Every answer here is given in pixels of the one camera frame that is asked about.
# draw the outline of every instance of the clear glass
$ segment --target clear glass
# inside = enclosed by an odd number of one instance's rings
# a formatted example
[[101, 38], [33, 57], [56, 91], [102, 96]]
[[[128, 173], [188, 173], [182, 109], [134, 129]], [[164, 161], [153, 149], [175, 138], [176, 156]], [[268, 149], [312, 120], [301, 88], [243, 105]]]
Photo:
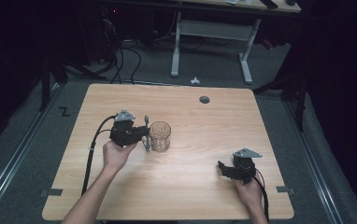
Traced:
[[151, 148], [157, 152], [164, 152], [170, 146], [170, 126], [163, 121], [156, 121], [150, 126]]

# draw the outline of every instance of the gray floor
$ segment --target gray floor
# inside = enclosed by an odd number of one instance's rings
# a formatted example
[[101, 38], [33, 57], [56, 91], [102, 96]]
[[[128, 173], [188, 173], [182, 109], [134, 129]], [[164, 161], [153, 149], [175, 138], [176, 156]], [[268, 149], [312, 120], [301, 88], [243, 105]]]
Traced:
[[[267, 50], [263, 46], [253, 46], [249, 64], [254, 82], [252, 85], [246, 85], [236, 55], [243, 43], [230, 42], [221, 46], [211, 43], [220, 44], [220, 40], [209, 41], [202, 46], [197, 46], [196, 43], [183, 44], [179, 76], [175, 78], [169, 75], [172, 46], [155, 45], [149, 48], [138, 43], [132, 48], [141, 55], [141, 64], [134, 80], [191, 86], [191, 80], [197, 77], [201, 81], [197, 86], [255, 89], [274, 79], [290, 48], [286, 45]], [[127, 47], [133, 44], [134, 42], [125, 43]], [[123, 54], [124, 64], [120, 74], [122, 79], [129, 79], [139, 60], [132, 51], [124, 50]], [[99, 66], [101, 65], [94, 65], [91, 68], [97, 69]], [[108, 77], [106, 83], [111, 80], [115, 71], [114, 68], [104, 74]], [[43, 197], [41, 192], [48, 190], [52, 184], [86, 90], [94, 82], [96, 81], [86, 77], [70, 76], [66, 85], [54, 91], [54, 101], [45, 117], [42, 117], [32, 140], [24, 147], [25, 156], [18, 164], [18, 170], [14, 172], [13, 178], [8, 180], [7, 188], [2, 189], [0, 223], [54, 223], [42, 218], [41, 213], [47, 198]], [[21, 140], [26, 136], [33, 121], [40, 116], [40, 99], [41, 89], [38, 85], [12, 116], [8, 127], [1, 135], [0, 175], [3, 174], [17, 148], [22, 146]], [[319, 165], [341, 217], [336, 223], [357, 223], [356, 197], [323, 137], [310, 100], [307, 98], [305, 131], [299, 133], [293, 125], [290, 113], [292, 103], [281, 102], [278, 91], [265, 92], [257, 95], [256, 99], [284, 181], [295, 191], [295, 194], [290, 196], [294, 217], [289, 220], [272, 220], [271, 223], [332, 223], [315, 185], [314, 176], [310, 172], [308, 158], [303, 150], [304, 139]], [[69, 116], [62, 116], [63, 107], [67, 108], [65, 113]], [[229, 222], [219, 220], [192, 223]], [[249, 222], [240, 220], [235, 223]]]

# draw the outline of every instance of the table top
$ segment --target table top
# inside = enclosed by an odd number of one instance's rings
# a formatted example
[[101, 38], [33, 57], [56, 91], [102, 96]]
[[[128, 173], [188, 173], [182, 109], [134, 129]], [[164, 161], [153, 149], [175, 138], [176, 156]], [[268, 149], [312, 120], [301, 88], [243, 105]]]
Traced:
[[[201, 103], [201, 96], [210, 102]], [[93, 136], [124, 108], [136, 116], [136, 127], [145, 125], [146, 115], [150, 124], [167, 122], [170, 148], [158, 153], [139, 143], [109, 187], [98, 219], [248, 219], [234, 183], [217, 165], [232, 166], [233, 153], [243, 147], [263, 155], [253, 161], [264, 176], [270, 218], [293, 217], [288, 194], [277, 191], [284, 182], [251, 90], [92, 84], [52, 185], [62, 195], [48, 197], [43, 218], [62, 220], [79, 199]], [[104, 132], [97, 138], [88, 186], [102, 169], [108, 137]]]
[[286, 4], [285, 0], [272, 0], [278, 6], [278, 8], [276, 9], [267, 9], [267, 7], [260, 0], [251, 0], [250, 3], [246, 3], [245, 1], [239, 1], [235, 5], [227, 3], [226, 0], [181, 0], [181, 1], [187, 3], [210, 4], [210, 5], [219, 5], [224, 7], [246, 7], [246, 8], [270, 10], [270, 11], [279, 11], [279, 12], [298, 13], [301, 11], [301, 8], [298, 6], [298, 4], [295, 4], [294, 6], [289, 6]]

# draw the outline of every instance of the human arm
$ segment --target human arm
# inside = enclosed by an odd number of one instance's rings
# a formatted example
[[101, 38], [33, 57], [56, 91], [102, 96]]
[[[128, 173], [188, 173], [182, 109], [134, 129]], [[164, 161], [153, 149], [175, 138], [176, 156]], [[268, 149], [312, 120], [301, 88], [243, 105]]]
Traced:
[[102, 172], [71, 208], [63, 223], [94, 223], [109, 185], [126, 164], [129, 154], [136, 145], [137, 143], [123, 148], [111, 141], [103, 145], [104, 166]]
[[252, 178], [248, 184], [243, 184], [241, 180], [233, 179], [240, 201], [248, 209], [253, 224], [268, 223], [262, 204], [263, 194], [257, 181]]

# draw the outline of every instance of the desk leg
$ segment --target desk leg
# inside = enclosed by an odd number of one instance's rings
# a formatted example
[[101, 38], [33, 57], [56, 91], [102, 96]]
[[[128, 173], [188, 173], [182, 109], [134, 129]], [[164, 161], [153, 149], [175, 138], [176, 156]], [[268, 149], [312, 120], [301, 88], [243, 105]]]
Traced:
[[240, 64], [242, 65], [242, 72], [243, 72], [243, 76], [245, 77], [246, 84], [252, 83], [252, 78], [251, 78], [249, 65], [248, 65], [248, 57], [249, 57], [249, 53], [251, 50], [251, 46], [254, 42], [254, 38], [257, 35], [257, 31], [258, 31], [258, 27], [260, 26], [260, 22], [261, 22], [260, 19], [255, 21], [255, 23], [251, 29], [251, 32], [250, 32], [250, 37], [248, 40], [248, 45], [246, 46], [246, 50], [244, 53], [239, 54]]
[[178, 12], [178, 21], [176, 24], [176, 45], [175, 51], [173, 52], [173, 62], [172, 62], [172, 77], [179, 76], [179, 37], [180, 37], [180, 25], [181, 25], [181, 13]]

